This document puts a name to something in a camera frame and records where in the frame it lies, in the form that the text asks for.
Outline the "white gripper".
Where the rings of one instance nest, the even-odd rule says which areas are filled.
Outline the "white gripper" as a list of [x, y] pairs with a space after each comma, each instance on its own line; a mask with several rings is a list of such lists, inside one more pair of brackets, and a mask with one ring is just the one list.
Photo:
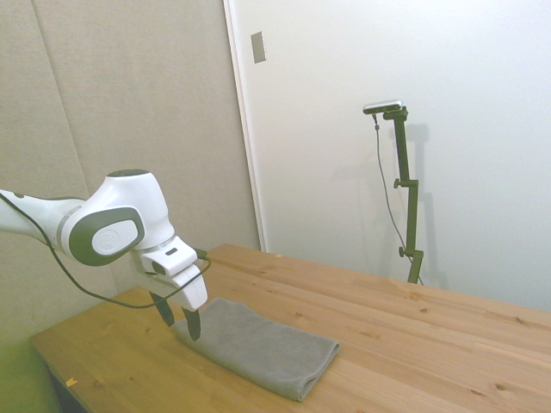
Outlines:
[[196, 255], [177, 253], [130, 254], [141, 287], [150, 291], [153, 304], [167, 326], [174, 324], [173, 312], [163, 297], [183, 307], [189, 337], [196, 342], [201, 336], [201, 316], [198, 309], [207, 301], [207, 289], [200, 269], [195, 265]]

